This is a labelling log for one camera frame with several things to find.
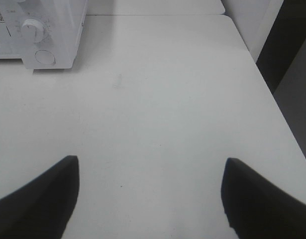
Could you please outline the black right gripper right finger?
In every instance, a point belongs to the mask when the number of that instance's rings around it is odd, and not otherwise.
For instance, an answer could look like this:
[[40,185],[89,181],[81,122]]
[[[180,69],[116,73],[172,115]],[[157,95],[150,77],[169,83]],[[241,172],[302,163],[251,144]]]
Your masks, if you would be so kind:
[[240,239],[306,239],[306,204],[237,158],[225,163],[221,200]]

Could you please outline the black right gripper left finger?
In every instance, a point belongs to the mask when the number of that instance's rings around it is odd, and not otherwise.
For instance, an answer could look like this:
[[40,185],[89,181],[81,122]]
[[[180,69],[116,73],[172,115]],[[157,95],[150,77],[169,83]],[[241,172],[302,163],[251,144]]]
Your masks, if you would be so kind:
[[60,239],[79,195],[79,160],[66,156],[0,199],[0,239]]

